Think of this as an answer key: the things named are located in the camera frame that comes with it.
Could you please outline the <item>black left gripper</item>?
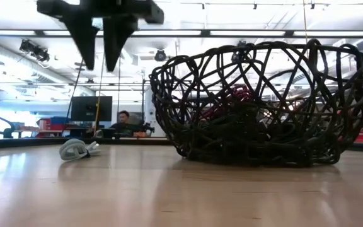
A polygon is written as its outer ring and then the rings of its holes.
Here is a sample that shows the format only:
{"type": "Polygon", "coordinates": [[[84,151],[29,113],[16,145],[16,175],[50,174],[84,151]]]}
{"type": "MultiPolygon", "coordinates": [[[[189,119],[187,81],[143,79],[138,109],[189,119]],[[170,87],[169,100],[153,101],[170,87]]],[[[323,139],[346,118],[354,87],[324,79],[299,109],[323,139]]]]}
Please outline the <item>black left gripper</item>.
{"type": "Polygon", "coordinates": [[[137,18],[163,24],[164,12],[152,0],[39,0],[37,11],[62,19],[88,70],[95,67],[95,39],[99,31],[92,18],[103,19],[103,41],[107,71],[113,72],[127,39],[137,30],[137,18]]]}

